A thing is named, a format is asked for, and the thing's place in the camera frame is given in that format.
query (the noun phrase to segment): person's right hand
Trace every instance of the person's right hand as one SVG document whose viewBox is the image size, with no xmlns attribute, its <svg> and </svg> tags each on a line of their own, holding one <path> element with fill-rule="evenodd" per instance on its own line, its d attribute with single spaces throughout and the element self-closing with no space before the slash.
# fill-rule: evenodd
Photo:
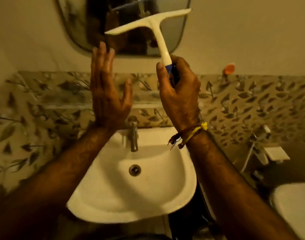
<svg viewBox="0 0 305 240">
<path fill-rule="evenodd" d="M 180 81 L 173 88 L 166 68 L 157 64 L 160 98 L 164 110 L 178 132 L 198 123 L 200 81 L 181 57 L 171 56 L 177 64 Z"/>
</svg>

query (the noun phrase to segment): white ceramic sink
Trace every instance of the white ceramic sink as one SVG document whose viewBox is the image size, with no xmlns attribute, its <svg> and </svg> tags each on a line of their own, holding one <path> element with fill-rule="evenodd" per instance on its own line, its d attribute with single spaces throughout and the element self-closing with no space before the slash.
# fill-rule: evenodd
<svg viewBox="0 0 305 240">
<path fill-rule="evenodd" d="M 194 195 L 196 173 L 186 147 L 167 146 L 175 128 L 138 130 L 138 152 L 126 131 L 116 133 L 98 154 L 67 203 L 78 218 L 97 223 L 132 222 L 169 214 Z M 131 176 L 129 168 L 141 173 Z"/>
</svg>

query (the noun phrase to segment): sink drain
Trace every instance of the sink drain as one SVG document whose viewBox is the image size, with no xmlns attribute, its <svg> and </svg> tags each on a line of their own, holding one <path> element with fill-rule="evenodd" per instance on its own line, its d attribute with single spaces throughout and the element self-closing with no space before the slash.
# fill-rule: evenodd
<svg viewBox="0 0 305 240">
<path fill-rule="evenodd" d="M 131 176 L 136 177 L 141 173 L 141 167 L 139 167 L 137 164 L 131 165 L 129 168 L 129 173 Z"/>
</svg>

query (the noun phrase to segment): bracelet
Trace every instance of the bracelet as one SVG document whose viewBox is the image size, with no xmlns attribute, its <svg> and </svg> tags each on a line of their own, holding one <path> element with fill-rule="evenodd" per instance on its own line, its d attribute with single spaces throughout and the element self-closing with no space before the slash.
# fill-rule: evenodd
<svg viewBox="0 0 305 240">
<path fill-rule="evenodd" d="M 169 143 L 171 143 L 171 145 L 172 145 L 171 149 L 172 149 L 174 147 L 174 145 L 179 141 L 179 138 L 181 138 L 182 143 L 180 143 L 178 145 L 178 147 L 179 147 L 179 149 L 182 149 L 186 145 L 186 143 L 191 139 L 191 137 L 193 137 L 199 130 L 206 131 L 207 128 L 208 128 L 207 122 L 198 123 L 196 125 L 190 126 L 187 129 L 184 129 L 183 131 L 181 131 L 181 132 L 175 134 L 173 137 L 171 137 L 171 139 L 168 141 L 168 145 L 169 145 Z"/>
</svg>

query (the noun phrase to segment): toilet lid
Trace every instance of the toilet lid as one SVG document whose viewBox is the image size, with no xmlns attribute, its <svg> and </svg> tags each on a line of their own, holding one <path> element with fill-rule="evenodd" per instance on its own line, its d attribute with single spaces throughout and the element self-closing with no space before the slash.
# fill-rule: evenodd
<svg viewBox="0 0 305 240">
<path fill-rule="evenodd" d="M 272 194 L 272 205 L 295 233 L 305 239 L 305 183 L 285 184 Z"/>
</svg>

